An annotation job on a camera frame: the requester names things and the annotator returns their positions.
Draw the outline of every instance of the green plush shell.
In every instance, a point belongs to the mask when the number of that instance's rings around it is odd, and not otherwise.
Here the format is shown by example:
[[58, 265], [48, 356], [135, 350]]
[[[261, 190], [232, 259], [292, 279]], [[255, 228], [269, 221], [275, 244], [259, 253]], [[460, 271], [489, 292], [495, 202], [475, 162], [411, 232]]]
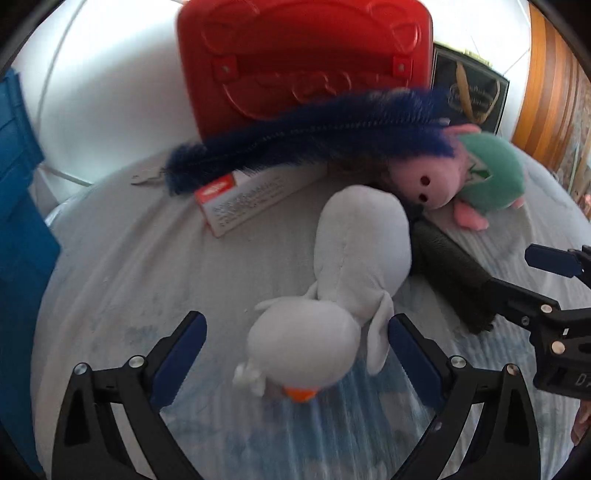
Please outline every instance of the green plush shell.
[[525, 193], [517, 149], [507, 140], [488, 132], [458, 135], [458, 139], [475, 160], [470, 180], [457, 195], [460, 199], [486, 213], [507, 208]]

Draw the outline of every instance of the blue plastic container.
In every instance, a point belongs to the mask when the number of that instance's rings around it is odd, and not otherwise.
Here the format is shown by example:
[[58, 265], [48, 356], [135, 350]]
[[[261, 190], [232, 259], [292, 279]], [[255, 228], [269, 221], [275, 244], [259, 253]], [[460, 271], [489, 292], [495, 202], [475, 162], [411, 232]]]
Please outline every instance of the blue plastic container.
[[28, 187], [43, 160], [24, 108], [18, 75], [0, 83], [0, 422], [36, 473], [31, 415], [31, 352], [41, 298], [60, 247]]

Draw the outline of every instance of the white plush toy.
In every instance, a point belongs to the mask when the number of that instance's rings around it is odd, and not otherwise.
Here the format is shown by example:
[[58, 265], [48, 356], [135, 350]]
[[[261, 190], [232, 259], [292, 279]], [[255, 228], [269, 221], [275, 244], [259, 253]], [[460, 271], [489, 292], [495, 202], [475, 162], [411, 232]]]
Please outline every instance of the white plush toy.
[[264, 313], [248, 334], [249, 360], [234, 383], [262, 396], [268, 378], [307, 401], [349, 372], [367, 322], [367, 370], [377, 374], [389, 351], [392, 295], [410, 266], [408, 220], [394, 195], [360, 185], [336, 193], [318, 224], [316, 282], [303, 297], [256, 306]]

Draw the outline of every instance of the bag handle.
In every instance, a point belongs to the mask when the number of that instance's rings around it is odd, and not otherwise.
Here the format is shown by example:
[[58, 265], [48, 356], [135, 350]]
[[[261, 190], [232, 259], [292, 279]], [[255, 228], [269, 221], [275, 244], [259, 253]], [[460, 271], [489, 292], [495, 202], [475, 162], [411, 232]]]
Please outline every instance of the bag handle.
[[496, 81], [496, 95], [495, 99], [491, 103], [491, 107], [484, 113], [474, 115], [474, 110], [472, 109], [472, 99], [470, 98], [470, 86], [468, 85], [466, 70], [464, 69], [464, 65], [462, 65], [462, 62], [460, 61], [456, 62], [456, 80], [457, 87], [460, 92], [460, 103], [462, 104], [462, 109], [468, 117], [468, 120], [473, 124], [482, 125], [490, 116], [491, 112], [493, 111], [496, 105], [497, 100], [499, 99], [499, 95], [501, 94], [501, 83], [498, 80]]

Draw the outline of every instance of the black gift bag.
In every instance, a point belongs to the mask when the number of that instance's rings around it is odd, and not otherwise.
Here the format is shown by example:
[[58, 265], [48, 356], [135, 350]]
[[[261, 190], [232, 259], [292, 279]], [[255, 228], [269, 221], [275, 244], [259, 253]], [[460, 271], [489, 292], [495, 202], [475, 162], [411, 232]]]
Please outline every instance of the black gift bag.
[[436, 44], [432, 86], [447, 95], [440, 115], [449, 118], [450, 125], [473, 123], [484, 131], [497, 133], [509, 80], [477, 59]]

